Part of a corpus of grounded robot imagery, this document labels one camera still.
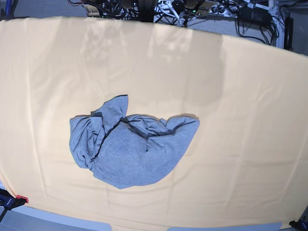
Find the black robot base post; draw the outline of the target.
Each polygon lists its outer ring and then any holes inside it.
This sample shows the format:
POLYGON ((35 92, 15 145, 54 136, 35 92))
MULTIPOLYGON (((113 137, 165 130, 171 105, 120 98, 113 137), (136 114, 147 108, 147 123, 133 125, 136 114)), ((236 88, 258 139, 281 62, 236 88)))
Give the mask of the black robot base post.
POLYGON ((138 21, 152 23, 154 21, 154 10, 157 2, 157 0, 138 0, 138 21))

